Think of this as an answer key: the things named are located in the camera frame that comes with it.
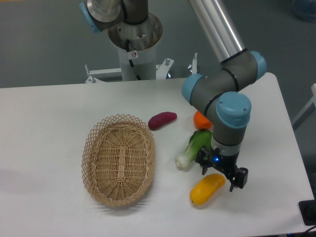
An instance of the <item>white metal frame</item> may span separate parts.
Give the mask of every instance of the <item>white metal frame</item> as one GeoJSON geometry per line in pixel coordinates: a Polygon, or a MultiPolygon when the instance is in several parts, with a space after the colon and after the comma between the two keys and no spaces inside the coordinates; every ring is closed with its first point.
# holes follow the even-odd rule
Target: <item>white metal frame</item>
{"type": "Polygon", "coordinates": [[[316,107],[316,84],[312,85],[312,98],[306,103],[306,105],[300,110],[300,112],[294,117],[292,121],[292,127],[295,131],[315,110],[316,107]]]}

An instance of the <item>yellow pepper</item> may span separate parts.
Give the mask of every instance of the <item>yellow pepper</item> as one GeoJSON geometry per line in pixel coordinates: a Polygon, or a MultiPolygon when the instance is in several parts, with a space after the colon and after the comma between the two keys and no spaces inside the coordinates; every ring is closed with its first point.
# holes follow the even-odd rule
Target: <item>yellow pepper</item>
{"type": "Polygon", "coordinates": [[[221,174],[205,176],[190,192],[191,201],[195,205],[204,204],[226,182],[221,174]]]}

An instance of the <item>table surface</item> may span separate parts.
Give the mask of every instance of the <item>table surface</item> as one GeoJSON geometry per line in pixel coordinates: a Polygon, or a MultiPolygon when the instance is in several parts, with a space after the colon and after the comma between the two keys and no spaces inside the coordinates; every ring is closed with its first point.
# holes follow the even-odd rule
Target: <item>table surface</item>
{"type": "MultiPolygon", "coordinates": [[[[181,95],[184,79],[0,89],[1,236],[245,237],[307,229],[298,202],[313,199],[282,95],[273,74],[242,91],[252,102],[239,167],[248,182],[229,182],[202,207],[189,200],[203,176],[174,158],[195,131],[196,111],[181,95]],[[142,121],[172,111],[178,119],[153,131],[156,169],[137,203],[113,209],[90,197],[81,156],[90,129],[105,117],[142,121]]],[[[215,172],[209,169],[207,174],[215,172]]]]}

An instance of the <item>orange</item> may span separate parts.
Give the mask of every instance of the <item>orange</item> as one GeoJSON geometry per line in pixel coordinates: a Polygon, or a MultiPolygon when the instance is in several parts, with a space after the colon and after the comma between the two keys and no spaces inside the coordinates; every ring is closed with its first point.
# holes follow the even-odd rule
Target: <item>orange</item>
{"type": "Polygon", "coordinates": [[[209,129],[213,126],[213,124],[200,111],[196,111],[193,121],[198,129],[209,129]]]}

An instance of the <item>woven basket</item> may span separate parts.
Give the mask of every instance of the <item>woven basket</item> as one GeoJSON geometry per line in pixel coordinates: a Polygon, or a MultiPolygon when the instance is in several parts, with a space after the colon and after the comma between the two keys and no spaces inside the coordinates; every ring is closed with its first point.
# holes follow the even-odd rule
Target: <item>woven basket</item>
{"type": "Polygon", "coordinates": [[[82,155],[84,187],[102,204],[123,206],[139,199],[152,182],[155,144],[140,119],[116,115],[99,122],[82,155]]]}

